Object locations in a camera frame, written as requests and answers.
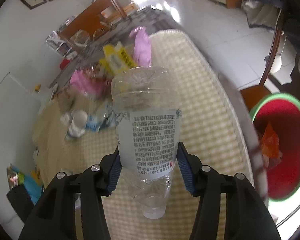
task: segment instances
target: wooden chair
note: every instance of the wooden chair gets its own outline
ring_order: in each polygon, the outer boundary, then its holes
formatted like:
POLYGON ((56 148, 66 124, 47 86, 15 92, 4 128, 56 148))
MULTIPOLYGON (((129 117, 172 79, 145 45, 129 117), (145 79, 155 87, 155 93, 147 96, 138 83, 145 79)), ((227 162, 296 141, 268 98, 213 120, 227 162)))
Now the wooden chair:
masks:
POLYGON ((101 23, 101 12, 108 7, 113 6, 122 18, 127 18, 127 14, 119 5, 117 0, 96 0, 80 15, 78 15, 63 31, 58 35, 65 41, 70 42, 70 39, 79 30, 86 31, 90 39, 98 38, 109 31, 109 27, 101 23))
MULTIPOLYGON (((139 6, 136 5, 134 2, 132 2, 132 3, 130 3, 130 4, 128 4, 128 5, 126 5, 126 6, 123 7, 123 10, 127 14, 130 13, 131 11, 136 11, 138 9, 139 9, 139 6)), ((111 22, 119 19, 120 17, 121 17, 120 14, 117 11, 115 11, 109 17, 107 17, 105 19, 105 22, 106 23, 111 23, 111 22)))
POLYGON ((240 93, 243 97, 243 100, 249 110, 251 110, 264 96, 271 94, 270 91, 264 87, 264 85, 270 74, 275 56, 277 55, 277 52, 278 52, 280 38, 282 35, 283 17, 284 17, 284 14, 283 14, 283 11, 281 11, 280 15, 278 17, 277 23, 276 23, 269 57, 266 62, 266 68, 261 77, 259 84, 256 86, 245 88, 240 91, 240 93))

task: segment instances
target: white wall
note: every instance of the white wall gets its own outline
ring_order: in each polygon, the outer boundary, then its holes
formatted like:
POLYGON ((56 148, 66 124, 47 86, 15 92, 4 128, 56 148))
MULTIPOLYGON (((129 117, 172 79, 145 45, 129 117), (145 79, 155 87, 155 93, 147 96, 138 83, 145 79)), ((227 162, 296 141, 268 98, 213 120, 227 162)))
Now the white wall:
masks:
MULTIPOLYGON (((11 72, 29 91, 48 86, 60 73, 62 58, 45 45, 45 38, 91 0, 55 0, 30 10, 20 0, 6 0, 0 9, 0 81, 11 72)), ((28 173, 34 168, 32 126, 40 102, 6 78, 0 85, 0 223, 18 239, 22 221, 10 206, 6 167, 13 163, 28 173)))
POLYGON ((20 0, 6 0, 0 9, 0 80, 12 71, 30 90, 38 83, 49 85, 62 58, 45 45, 45 38, 89 4, 55 0, 30 10, 20 0))
POLYGON ((31 132, 40 105, 10 76, 0 85, 0 223, 12 239, 18 239, 23 222, 6 197, 6 167, 12 163, 27 174, 34 169, 31 132))

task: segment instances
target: chair leg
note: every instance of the chair leg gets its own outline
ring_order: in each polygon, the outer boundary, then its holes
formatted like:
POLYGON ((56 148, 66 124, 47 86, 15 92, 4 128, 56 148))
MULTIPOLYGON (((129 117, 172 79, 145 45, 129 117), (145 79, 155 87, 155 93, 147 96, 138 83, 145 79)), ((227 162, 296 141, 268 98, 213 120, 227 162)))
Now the chair leg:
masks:
POLYGON ((271 45, 271 49, 270 49, 270 53, 269 53, 269 57, 268 60, 266 62, 266 68, 265 71, 261 77, 260 83, 259 85, 263 86, 269 76, 269 73, 271 71, 275 56, 277 55, 278 49, 279 49, 279 45, 280 45, 280 38, 281 38, 281 33, 282 33, 282 27, 283 27, 283 17, 284 17, 284 13, 283 11, 279 12, 279 17, 278 17, 278 21, 276 23, 275 26, 275 31, 274 31, 274 37, 272 40, 272 45, 271 45))
POLYGON ((261 77, 260 83, 256 86, 245 88, 240 91, 243 100, 249 109, 249 111, 266 95, 271 94, 270 91, 264 87, 264 84, 270 74, 275 56, 277 55, 279 44, 280 44, 280 37, 282 33, 283 27, 283 12, 280 11, 279 17, 276 23, 274 37, 272 40, 272 45, 269 53, 268 60, 266 62, 265 71, 261 77))
POLYGON ((121 15, 123 19, 127 18, 126 12, 123 10, 123 8, 120 6, 117 0, 110 0, 111 3, 113 4, 114 8, 116 11, 121 15))

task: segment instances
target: red object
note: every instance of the red object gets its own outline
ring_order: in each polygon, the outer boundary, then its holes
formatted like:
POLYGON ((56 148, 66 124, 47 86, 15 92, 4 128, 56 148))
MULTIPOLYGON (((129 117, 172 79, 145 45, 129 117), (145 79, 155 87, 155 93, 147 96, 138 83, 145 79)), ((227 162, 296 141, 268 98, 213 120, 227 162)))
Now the red object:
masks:
POLYGON ((269 158, 279 158, 279 137, 268 122, 265 133, 261 139, 262 154, 269 158))
POLYGON ((258 111, 254 125, 263 134, 271 122, 279 137, 282 161, 267 171, 270 198, 289 196, 300 183, 300 111, 291 102, 275 99, 267 102, 258 111))
POLYGON ((70 60, 67 60, 64 58, 60 64, 60 69, 63 70, 69 63, 70 63, 70 60))

